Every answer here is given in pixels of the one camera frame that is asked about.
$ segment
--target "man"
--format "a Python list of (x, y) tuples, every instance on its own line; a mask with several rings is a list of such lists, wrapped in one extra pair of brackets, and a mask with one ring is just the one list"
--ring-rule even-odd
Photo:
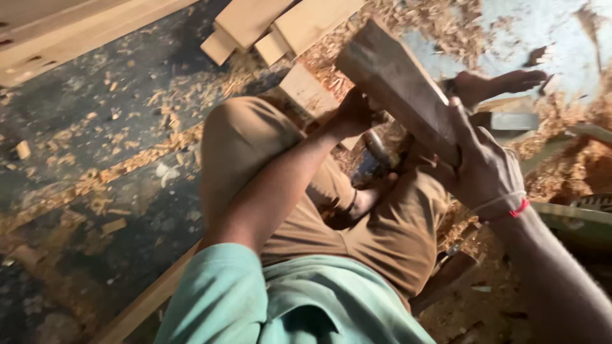
[[(461, 167), (434, 167), (417, 145), (404, 173), (388, 178), (388, 195), (384, 188), (354, 190), (329, 155), (371, 126), (372, 110), (358, 90), (307, 138), (260, 99), (217, 107), (202, 140), (209, 229), (155, 342), (433, 343), (409, 314), (408, 299), (434, 266), (445, 189), (505, 244), (538, 342), (612, 342), (609, 300), (529, 207), (515, 155), (465, 115), (464, 106), (531, 89), (545, 77), (460, 73), (447, 115)], [(355, 224), (332, 230), (313, 201)]]

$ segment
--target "brown pants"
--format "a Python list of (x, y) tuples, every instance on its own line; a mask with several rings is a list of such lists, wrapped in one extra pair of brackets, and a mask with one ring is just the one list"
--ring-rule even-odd
[[(263, 166), (301, 139), (285, 115), (259, 98), (234, 98), (215, 108), (202, 139), (202, 201), (208, 222)], [(355, 194), (328, 156), (295, 210), (266, 243), (261, 261), (268, 266), (305, 255), (349, 257), (382, 275), (409, 309), (408, 299), (421, 291), (433, 269), (435, 231), (448, 195), (415, 168), (400, 176), (386, 199), (354, 227), (335, 231), (323, 223), (314, 202), (347, 209)]]

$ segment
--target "hand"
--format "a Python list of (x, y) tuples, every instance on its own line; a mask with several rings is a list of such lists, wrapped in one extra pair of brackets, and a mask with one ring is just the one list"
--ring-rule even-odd
[(450, 123), (457, 134), (461, 166), (444, 162), (423, 171), (436, 178), (459, 202), (476, 209), (481, 220), (516, 211), (524, 197), (523, 175), (516, 154), (502, 148), (483, 127), (472, 128), (461, 100), (449, 102)]
[(355, 87), (348, 92), (336, 115), (326, 125), (344, 139), (372, 128), (379, 117), (368, 105), (366, 96)]

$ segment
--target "green shirt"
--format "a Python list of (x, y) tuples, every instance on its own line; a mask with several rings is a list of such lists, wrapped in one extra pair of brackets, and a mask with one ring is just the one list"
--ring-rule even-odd
[(365, 265), (313, 255), (262, 269), (238, 244), (210, 246), (185, 270), (155, 344), (435, 343)]

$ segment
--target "bare foot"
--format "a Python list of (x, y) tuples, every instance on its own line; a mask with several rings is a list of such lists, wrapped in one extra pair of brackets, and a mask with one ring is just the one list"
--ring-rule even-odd
[(455, 77), (455, 93), (466, 108), (493, 98), (502, 93), (528, 91), (546, 80), (547, 75), (541, 70), (514, 70), (510, 73), (489, 78), (474, 72), (460, 72)]
[(348, 212), (350, 221), (355, 222), (370, 212), (378, 201), (391, 191), (395, 182), (397, 182), (397, 173), (389, 173), (385, 178), (376, 181), (371, 189), (358, 190), (355, 203)]

